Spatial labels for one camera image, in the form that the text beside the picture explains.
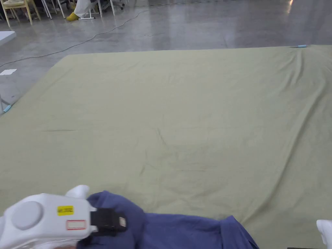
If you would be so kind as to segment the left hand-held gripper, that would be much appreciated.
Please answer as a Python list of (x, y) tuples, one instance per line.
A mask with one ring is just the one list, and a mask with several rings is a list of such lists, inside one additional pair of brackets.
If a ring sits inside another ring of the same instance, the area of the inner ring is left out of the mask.
[(96, 234), (127, 231), (127, 217), (110, 208), (95, 208), (87, 201), (89, 187), (78, 185), (65, 195), (28, 196), (1, 216), (2, 249), (52, 249), (75, 246)]

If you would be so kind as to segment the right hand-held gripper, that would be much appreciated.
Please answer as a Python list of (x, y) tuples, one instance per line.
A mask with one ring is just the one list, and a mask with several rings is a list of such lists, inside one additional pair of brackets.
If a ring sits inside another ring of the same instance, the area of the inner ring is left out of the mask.
[(332, 220), (317, 220), (316, 225), (321, 234), (323, 244), (332, 246)]

